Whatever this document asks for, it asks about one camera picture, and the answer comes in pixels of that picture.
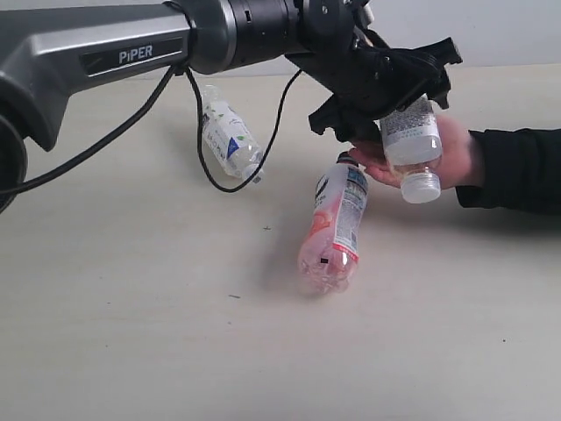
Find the bottle label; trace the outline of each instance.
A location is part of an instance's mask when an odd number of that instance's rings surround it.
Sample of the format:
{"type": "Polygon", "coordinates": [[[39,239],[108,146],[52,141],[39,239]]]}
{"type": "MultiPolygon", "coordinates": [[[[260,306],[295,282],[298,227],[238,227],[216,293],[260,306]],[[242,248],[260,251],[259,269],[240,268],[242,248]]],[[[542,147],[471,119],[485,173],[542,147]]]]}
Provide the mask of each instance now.
{"type": "Polygon", "coordinates": [[[335,224],[333,247],[359,260],[358,228],[366,208],[368,181],[351,165],[337,164],[319,181],[310,236],[335,224]]]}
{"type": "Polygon", "coordinates": [[[244,121],[225,101],[215,101],[204,107],[202,136],[228,175],[239,175],[232,155],[252,141],[244,121]]]}
{"type": "Polygon", "coordinates": [[[405,111],[394,111],[380,121],[384,146],[422,136],[438,137],[437,118],[426,96],[421,96],[405,111]]]}

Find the pink drink bottle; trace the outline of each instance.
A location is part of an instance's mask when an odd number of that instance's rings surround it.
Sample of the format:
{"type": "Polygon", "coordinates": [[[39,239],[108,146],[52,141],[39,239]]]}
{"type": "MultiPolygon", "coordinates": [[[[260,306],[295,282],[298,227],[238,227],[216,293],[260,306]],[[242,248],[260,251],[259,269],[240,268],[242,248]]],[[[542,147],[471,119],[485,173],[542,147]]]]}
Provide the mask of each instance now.
{"type": "Polygon", "coordinates": [[[341,153],[316,187],[312,226],[298,256],[302,292],[344,292],[359,264],[358,228],[368,197],[359,164],[341,153]]]}

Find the table surface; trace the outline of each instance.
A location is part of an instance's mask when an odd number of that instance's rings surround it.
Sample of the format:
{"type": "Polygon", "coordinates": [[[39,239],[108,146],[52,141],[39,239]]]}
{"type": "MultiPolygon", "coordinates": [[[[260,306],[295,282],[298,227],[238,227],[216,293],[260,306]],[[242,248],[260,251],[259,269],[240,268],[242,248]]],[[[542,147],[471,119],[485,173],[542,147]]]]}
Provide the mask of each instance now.
{"type": "MultiPolygon", "coordinates": [[[[451,76],[447,112],[470,128],[561,125],[560,66],[451,76]]],[[[287,80],[213,83],[265,144],[287,80]]],[[[75,96],[55,150],[30,145],[29,176],[155,84],[75,96]]],[[[372,182],[351,288],[294,292],[316,181],[345,149],[307,126],[328,96],[295,84],[266,180],[236,195],[204,177],[181,78],[113,146],[20,196],[0,224],[1,418],[559,420],[557,218],[463,210],[453,192],[411,206],[372,182]]]]}

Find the black sleeve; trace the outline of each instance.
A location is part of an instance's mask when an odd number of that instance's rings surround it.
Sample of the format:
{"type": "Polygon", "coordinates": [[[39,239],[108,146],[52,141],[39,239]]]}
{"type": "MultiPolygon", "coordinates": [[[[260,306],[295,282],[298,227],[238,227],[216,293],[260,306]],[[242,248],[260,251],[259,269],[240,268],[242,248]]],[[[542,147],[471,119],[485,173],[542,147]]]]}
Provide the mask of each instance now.
{"type": "Polygon", "coordinates": [[[561,130],[471,134],[483,154],[485,183],[457,188],[461,206],[561,215],[561,130]]]}

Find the clear plastic bottle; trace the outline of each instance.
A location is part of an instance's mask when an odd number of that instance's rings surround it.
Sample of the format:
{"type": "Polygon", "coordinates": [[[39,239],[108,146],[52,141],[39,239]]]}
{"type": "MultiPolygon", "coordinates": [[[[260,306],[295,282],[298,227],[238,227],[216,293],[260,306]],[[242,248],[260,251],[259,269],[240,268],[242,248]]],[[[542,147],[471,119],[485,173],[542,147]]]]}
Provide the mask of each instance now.
{"type": "MultiPolygon", "coordinates": [[[[216,86],[204,86],[202,108],[202,138],[227,175],[247,180],[263,159],[261,147],[216,86]]],[[[259,171],[253,182],[261,182],[263,175],[259,171]]]]}
{"type": "Polygon", "coordinates": [[[298,256],[302,292],[344,292],[359,263],[358,228],[368,182],[359,164],[342,153],[316,187],[312,226],[298,256]]]}
{"type": "Polygon", "coordinates": [[[427,203],[441,195],[435,168],[442,159],[442,142],[430,100],[422,96],[404,111],[380,121],[384,153],[391,171],[401,180],[406,202],[427,203]]]}

